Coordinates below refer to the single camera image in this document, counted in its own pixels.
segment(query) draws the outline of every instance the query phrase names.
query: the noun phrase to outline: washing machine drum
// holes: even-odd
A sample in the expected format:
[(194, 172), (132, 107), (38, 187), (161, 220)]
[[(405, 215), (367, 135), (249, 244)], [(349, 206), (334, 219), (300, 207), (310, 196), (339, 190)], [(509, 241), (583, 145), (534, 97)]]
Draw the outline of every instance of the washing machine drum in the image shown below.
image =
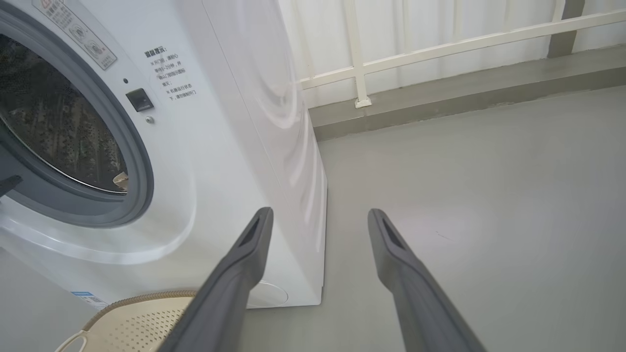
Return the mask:
[(10, 198), (74, 225), (125, 224), (151, 199), (150, 162), (126, 111), (36, 23), (0, 23), (0, 165), (0, 179), (23, 179)]

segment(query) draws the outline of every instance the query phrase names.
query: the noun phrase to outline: perforated basket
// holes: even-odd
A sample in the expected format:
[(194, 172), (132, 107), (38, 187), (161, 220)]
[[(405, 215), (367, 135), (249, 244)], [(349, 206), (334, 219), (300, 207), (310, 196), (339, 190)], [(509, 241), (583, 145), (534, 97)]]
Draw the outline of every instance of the perforated basket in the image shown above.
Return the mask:
[(196, 291), (169, 291), (124, 299), (104, 308), (56, 352), (83, 339), (80, 352), (156, 351)]

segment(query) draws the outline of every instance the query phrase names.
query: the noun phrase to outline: washing machine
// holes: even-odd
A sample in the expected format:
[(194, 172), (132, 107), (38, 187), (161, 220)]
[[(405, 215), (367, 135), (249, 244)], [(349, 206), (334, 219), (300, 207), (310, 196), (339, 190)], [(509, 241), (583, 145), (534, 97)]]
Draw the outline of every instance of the washing machine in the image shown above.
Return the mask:
[(319, 304), (327, 179), (274, 0), (0, 1), (0, 246), (102, 308), (198, 288), (274, 210), (250, 308)]

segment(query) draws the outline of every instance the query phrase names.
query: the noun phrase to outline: metal railing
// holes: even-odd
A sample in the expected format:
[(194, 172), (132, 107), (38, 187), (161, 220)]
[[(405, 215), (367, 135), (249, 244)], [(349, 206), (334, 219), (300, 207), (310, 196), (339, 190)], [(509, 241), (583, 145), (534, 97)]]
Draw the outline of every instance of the metal railing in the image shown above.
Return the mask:
[(452, 31), (452, 43), (410, 51), (411, 23), (409, 20), (409, 0), (402, 0), (404, 53), (364, 63), (361, 53), (361, 40), (359, 38), (359, 28), (357, 25), (354, 0), (343, 1), (346, 12), (348, 40), (352, 56), (352, 67), (316, 75), (309, 45), (306, 40), (306, 35), (304, 34), (304, 28), (300, 18), (300, 12), (297, 4), (298, 0), (292, 0), (302, 56), (307, 67), (307, 74), (309, 75), (309, 77), (300, 80), (300, 82), (303, 89), (309, 89), (326, 85), (328, 83), (354, 78), (356, 81), (357, 91), (357, 100), (354, 103), (356, 108), (372, 105), (371, 100), (367, 97), (367, 90), (365, 86), (365, 75), (368, 73), (388, 70), (390, 68), (409, 65), (420, 61), (441, 58), (448, 55), (463, 53), (465, 51), (472, 51), (476, 49), (488, 48), (490, 46), (512, 43), (515, 41), (522, 41), (557, 33), (577, 31), (579, 29), (626, 21), (626, 9), (618, 9), (608, 13), (589, 14), (571, 19), (561, 19), (563, 16), (563, 10), (565, 9), (566, 0), (556, 0), (552, 22), (511, 29), (511, 3), (513, 0), (506, 0), (505, 18), (502, 32), (461, 40), (461, 12), (464, 0), (454, 0), (454, 27)]

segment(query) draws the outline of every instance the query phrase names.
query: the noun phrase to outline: white wall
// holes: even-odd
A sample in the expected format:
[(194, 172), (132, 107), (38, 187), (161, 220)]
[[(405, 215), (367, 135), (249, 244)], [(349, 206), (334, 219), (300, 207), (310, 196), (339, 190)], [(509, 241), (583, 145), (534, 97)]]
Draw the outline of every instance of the white wall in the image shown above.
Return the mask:
[(0, 247), (0, 351), (52, 352), (96, 313)]
[[(279, 0), (294, 51), (298, 78), (306, 78), (294, 4), (312, 58), (315, 75), (352, 66), (343, 0)], [(587, 0), (584, 14), (626, 8), (626, 0)], [(504, 0), (461, 0), (461, 39), (502, 31)], [(554, 0), (512, 0), (511, 28), (549, 22)], [(402, 54), (402, 0), (356, 0), (357, 21), (365, 62)], [(410, 0), (409, 51), (452, 41), (453, 0)], [(549, 37), (529, 39), (394, 68), (366, 76), (368, 94), (523, 61), (545, 58)], [(626, 23), (580, 31), (574, 51), (626, 43)], [(305, 91), (309, 108), (356, 97), (354, 78)]]

